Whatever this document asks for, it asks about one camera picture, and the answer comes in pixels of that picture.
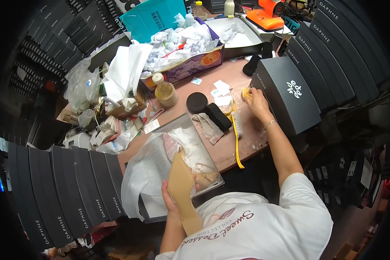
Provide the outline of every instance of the woman's arm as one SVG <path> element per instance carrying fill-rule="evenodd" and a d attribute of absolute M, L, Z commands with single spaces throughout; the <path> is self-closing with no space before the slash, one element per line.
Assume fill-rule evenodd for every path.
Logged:
<path fill-rule="evenodd" d="M 267 126 L 267 139 L 269 140 L 270 151 L 277 173 L 279 174 L 279 186 L 281 187 L 289 175 L 294 173 L 303 174 L 303 169 L 292 145 L 279 124 L 274 122 L 268 125 L 272 120 L 275 120 L 275 117 L 269 110 L 269 104 L 263 96 L 263 92 L 251 88 L 251 94 L 253 99 L 245 97 L 244 101 L 249 106 L 251 112 L 263 123 L 263 126 Z"/>
<path fill-rule="evenodd" d="M 171 196 L 167 191 L 166 180 L 162 183 L 162 197 L 167 207 L 167 219 L 160 253 L 170 251 L 176 252 L 180 244 L 186 238 L 186 233 L 182 226 L 179 209 L 173 203 Z"/>

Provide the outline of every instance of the pink work table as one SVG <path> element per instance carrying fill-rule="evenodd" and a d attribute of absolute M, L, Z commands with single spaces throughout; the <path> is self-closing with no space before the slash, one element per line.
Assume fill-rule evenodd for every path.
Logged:
<path fill-rule="evenodd" d="M 231 94 L 234 97 L 237 110 L 239 111 L 242 120 L 244 135 L 239 139 L 240 160 L 244 161 L 264 149 L 265 146 L 267 146 L 267 136 L 266 132 L 263 131 L 263 125 L 250 112 L 247 104 L 241 98 L 242 88 L 248 87 L 251 81 L 251 78 L 242 72 L 242 68 L 246 63 L 244 58 L 240 58 L 235 62 L 227 60 L 224 61 L 221 66 L 198 73 L 194 76 L 202 79 L 199 86 L 191 83 L 193 76 L 175 83 L 174 86 L 179 95 L 179 101 L 175 106 L 167 109 L 158 117 L 160 126 L 171 122 L 185 112 L 189 113 L 186 108 L 186 99 L 193 92 L 203 93 L 208 98 L 208 103 L 213 103 L 214 98 L 211 95 L 211 92 L 215 89 L 213 83 L 222 80 L 230 85 Z M 146 110 L 147 117 L 151 111 L 153 110 L 149 104 Z M 215 145 L 212 145 L 202 133 L 201 124 L 195 121 L 192 122 L 197 128 L 205 147 L 221 173 L 237 165 L 235 159 L 235 135 L 232 127 L 225 132 L 225 135 Z M 144 134 L 142 132 L 140 136 L 136 136 L 133 141 L 130 142 L 124 152 L 118 155 L 123 174 L 125 172 L 125 163 L 139 151 L 140 147 L 146 142 L 150 135 L 151 133 Z"/>

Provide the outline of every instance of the white t-shirt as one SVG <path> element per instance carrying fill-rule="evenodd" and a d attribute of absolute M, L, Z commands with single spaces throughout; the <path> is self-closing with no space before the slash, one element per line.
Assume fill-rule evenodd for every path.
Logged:
<path fill-rule="evenodd" d="M 204 229 L 156 260 L 319 259 L 333 225 L 312 183 L 300 173 L 284 181 L 279 205 L 258 194 L 231 192 L 197 210 Z"/>

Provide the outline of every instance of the barcode label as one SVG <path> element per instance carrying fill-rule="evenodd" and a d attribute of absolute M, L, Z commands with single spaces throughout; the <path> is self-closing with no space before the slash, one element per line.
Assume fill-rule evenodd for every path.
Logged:
<path fill-rule="evenodd" d="M 322 174 L 323 174 L 323 177 L 325 179 L 328 178 L 328 172 L 327 172 L 327 168 L 325 166 L 321 166 L 321 169 L 322 169 Z"/>
<path fill-rule="evenodd" d="M 329 204 L 329 197 L 326 193 L 323 194 L 323 197 L 325 198 L 325 203 Z"/>
<path fill-rule="evenodd" d="M 355 171 L 355 166 L 357 165 L 357 161 L 352 161 L 350 164 L 350 168 L 348 169 L 347 176 L 353 176 Z"/>
<path fill-rule="evenodd" d="M 309 174 L 309 178 L 310 178 L 311 180 L 314 180 L 314 176 L 312 175 L 312 172 L 311 172 L 311 171 L 308 171 L 308 174 Z"/>
<path fill-rule="evenodd" d="M 323 200 L 323 198 L 322 198 L 322 191 L 318 190 L 318 195 L 321 197 L 321 200 Z"/>
<path fill-rule="evenodd" d="M 317 175 L 318 175 L 318 179 L 322 180 L 321 170 L 319 168 L 317 168 Z"/>
<path fill-rule="evenodd" d="M 339 199 L 338 196 L 335 196 L 335 200 L 336 200 L 336 203 L 337 203 L 338 205 L 341 205 L 341 200 Z"/>

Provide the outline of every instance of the bracelet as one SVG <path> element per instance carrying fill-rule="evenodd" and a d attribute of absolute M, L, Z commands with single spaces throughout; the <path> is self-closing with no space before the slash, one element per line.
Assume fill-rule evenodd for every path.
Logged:
<path fill-rule="evenodd" d="M 269 125 L 271 125 L 272 123 L 276 122 L 275 120 L 271 120 L 264 128 L 263 130 L 265 130 Z"/>

